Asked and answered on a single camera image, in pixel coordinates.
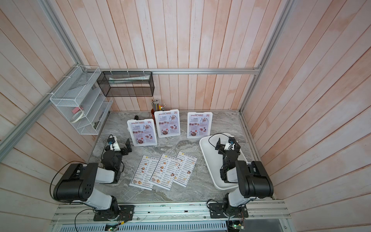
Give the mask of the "dim sum inn menu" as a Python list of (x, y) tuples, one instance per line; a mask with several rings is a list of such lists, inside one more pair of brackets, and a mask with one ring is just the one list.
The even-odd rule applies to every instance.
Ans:
[(152, 190), (153, 184), (150, 182), (150, 178), (155, 171), (158, 161), (158, 157), (143, 155), (129, 185)]
[(170, 190), (180, 170), (181, 160), (162, 153), (149, 183), (160, 188)]
[(180, 186), (186, 187), (198, 158), (182, 151), (178, 152), (176, 158), (180, 159), (180, 162), (177, 166), (174, 182)]

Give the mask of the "Dim Sum Inn menu front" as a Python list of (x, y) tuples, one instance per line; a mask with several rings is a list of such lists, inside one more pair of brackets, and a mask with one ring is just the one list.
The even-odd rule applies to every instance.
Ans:
[(180, 162), (177, 166), (174, 182), (180, 186), (186, 187), (198, 158), (182, 151), (178, 152), (176, 158), (180, 159)]

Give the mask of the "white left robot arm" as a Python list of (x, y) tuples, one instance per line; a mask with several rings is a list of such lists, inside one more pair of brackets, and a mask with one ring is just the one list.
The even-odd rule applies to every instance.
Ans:
[(117, 138), (110, 135), (101, 155), (103, 167), (98, 163), (70, 164), (51, 193), (52, 198), (58, 202), (80, 202), (89, 206), (98, 219), (116, 219), (121, 212), (116, 197), (99, 191), (95, 184), (116, 184), (125, 167), (122, 158), (130, 152), (130, 139), (121, 148)]

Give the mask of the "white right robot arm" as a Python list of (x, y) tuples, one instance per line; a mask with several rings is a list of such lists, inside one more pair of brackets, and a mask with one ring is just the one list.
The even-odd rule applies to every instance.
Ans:
[(218, 139), (214, 148), (222, 155), (221, 180), (238, 184), (238, 189), (223, 198), (222, 209), (227, 217), (242, 213), (243, 207), (257, 198), (273, 196), (273, 183), (262, 162), (239, 160), (241, 146), (234, 137), (229, 136), (225, 144)]

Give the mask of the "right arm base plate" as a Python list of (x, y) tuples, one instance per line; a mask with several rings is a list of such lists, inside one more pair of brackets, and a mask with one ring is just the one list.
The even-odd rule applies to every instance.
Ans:
[(211, 218), (248, 218), (249, 214), (246, 205), (232, 207), (223, 203), (209, 203), (207, 207)]

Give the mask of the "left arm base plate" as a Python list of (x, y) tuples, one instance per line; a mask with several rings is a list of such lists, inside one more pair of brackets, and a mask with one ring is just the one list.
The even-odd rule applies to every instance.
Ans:
[(134, 205), (112, 206), (107, 210), (96, 210), (93, 221), (130, 221), (133, 218)]

